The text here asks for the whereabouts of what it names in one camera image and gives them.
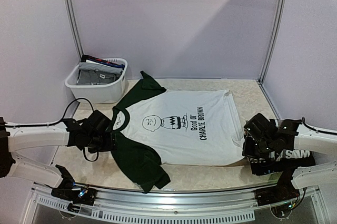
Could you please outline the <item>white cloth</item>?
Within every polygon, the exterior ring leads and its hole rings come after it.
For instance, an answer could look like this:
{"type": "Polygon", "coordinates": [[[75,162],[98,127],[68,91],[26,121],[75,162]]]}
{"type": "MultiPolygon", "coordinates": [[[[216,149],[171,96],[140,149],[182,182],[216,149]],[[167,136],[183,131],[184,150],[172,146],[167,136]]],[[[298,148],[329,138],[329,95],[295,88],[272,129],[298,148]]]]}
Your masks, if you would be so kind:
{"type": "Polygon", "coordinates": [[[112,156],[144,193],[170,183],[164,164],[228,166],[243,158],[243,129],[229,90],[168,90],[142,73],[113,107],[111,127],[112,156]]]}

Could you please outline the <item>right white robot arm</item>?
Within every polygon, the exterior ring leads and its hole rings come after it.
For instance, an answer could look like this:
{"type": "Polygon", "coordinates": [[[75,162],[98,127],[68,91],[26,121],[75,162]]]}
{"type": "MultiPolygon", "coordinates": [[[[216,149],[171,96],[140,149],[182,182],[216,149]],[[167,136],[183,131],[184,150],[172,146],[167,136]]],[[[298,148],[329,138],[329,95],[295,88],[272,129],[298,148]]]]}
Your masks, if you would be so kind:
{"type": "MultiPolygon", "coordinates": [[[[267,119],[263,114],[254,115],[244,125],[242,155],[259,160],[268,160],[269,154],[283,150],[309,150],[326,155],[336,155],[336,131],[314,128],[305,119],[267,119]]],[[[325,164],[282,168],[287,173],[285,180],[272,190],[277,201],[283,201],[293,188],[302,189],[336,183],[336,161],[325,164]]]]}

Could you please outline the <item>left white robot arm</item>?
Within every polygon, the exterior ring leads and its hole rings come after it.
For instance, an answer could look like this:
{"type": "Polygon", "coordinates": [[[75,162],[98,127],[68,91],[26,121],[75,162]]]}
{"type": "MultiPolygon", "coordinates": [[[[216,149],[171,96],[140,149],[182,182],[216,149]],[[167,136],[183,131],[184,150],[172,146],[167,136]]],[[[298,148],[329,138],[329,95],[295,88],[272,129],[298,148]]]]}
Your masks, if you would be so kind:
{"type": "Polygon", "coordinates": [[[65,167],[31,160],[18,151],[46,146],[77,147],[92,154],[111,151],[116,143],[108,130],[110,123],[98,110],[85,119],[63,118],[45,124],[8,124],[1,120],[1,177],[18,177],[57,188],[67,200],[73,200],[78,188],[65,167]]]}

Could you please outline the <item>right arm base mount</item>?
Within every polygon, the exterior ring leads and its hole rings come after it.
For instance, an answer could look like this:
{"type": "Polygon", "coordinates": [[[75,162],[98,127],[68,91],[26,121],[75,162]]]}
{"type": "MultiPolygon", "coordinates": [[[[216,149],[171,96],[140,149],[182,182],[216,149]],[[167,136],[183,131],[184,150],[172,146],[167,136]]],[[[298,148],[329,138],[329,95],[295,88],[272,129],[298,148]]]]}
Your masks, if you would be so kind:
{"type": "Polygon", "coordinates": [[[295,202],[290,206],[290,209],[292,209],[300,203],[303,198],[300,194],[300,190],[294,187],[292,179],[293,175],[284,172],[275,185],[257,189],[254,192],[257,205],[266,206],[295,199],[295,202]]]}

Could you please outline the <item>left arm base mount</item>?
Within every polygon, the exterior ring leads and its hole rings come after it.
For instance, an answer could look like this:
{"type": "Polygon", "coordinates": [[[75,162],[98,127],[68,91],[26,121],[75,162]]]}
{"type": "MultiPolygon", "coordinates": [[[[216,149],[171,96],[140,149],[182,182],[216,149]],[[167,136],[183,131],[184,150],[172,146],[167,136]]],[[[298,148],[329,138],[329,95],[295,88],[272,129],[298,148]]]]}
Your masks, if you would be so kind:
{"type": "Polygon", "coordinates": [[[60,165],[55,166],[60,172],[62,181],[60,185],[53,188],[51,195],[53,197],[71,201],[73,204],[84,204],[93,206],[97,190],[89,186],[78,186],[68,170],[60,165]]]}

